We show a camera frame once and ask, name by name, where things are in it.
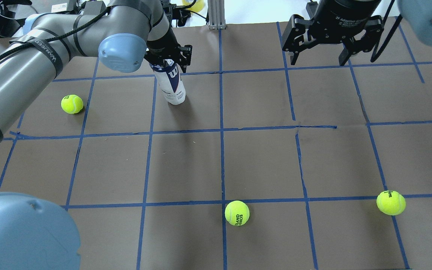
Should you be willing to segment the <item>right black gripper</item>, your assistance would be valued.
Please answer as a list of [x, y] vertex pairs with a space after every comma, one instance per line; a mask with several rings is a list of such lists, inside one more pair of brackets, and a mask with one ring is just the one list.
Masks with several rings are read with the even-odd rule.
[[[380, 15], [373, 16], [379, 0], [320, 0], [312, 1], [312, 18], [305, 20], [293, 14], [283, 31], [281, 47], [291, 53], [290, 64], [295, 65], [302, 51], [319, 44], [341, 44], [338, 57], [344, 66], [351, 56], [365, 53], [379, 44], [384, 30]], [[355, 36], [365, 31], [361, 39]]]

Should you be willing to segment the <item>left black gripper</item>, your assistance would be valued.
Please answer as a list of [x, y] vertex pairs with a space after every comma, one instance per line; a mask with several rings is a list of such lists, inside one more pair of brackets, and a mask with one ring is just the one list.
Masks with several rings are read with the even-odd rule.
[[149, 63], [152, 71], [157, 72], [164, 68], [164, 60], [171, 59], [179, 65], [183, 73], [191, 65], [192, 45], [181, 46], [170, 26], [166, 33], [156, 40], [146, 42], [148, 51], [144, 59]]

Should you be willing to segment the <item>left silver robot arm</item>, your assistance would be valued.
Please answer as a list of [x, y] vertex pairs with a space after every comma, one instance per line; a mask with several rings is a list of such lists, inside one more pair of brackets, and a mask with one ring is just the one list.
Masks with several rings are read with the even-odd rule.
[[[192, 46], [181, 46], [159, 0], [112, 0], [95, 17], [34, 14], [24, 36], [0, 55], [0, 143], [17, 118], [75, 56], [135, 72], [147, 60], [173, 60], [183, 72]], [[60, 205], [0, 192], [0, 270], [78, 270], [80, 234]]]

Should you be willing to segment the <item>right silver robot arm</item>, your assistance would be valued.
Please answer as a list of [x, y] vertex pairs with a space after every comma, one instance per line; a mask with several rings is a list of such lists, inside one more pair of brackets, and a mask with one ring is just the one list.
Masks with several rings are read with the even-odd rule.
[[309, 1], [305, 20], [293, 14], [283, 31], [281, 49], [295, 65], [300, 53], [317, 45], [342, 44], [340, 66], [360, 52], [382, 55], [402, 20], [407, 20], [420, 42], [432, 47], [432, 0], [392, 0], [384, 16], [375, 15], [379, 0]]

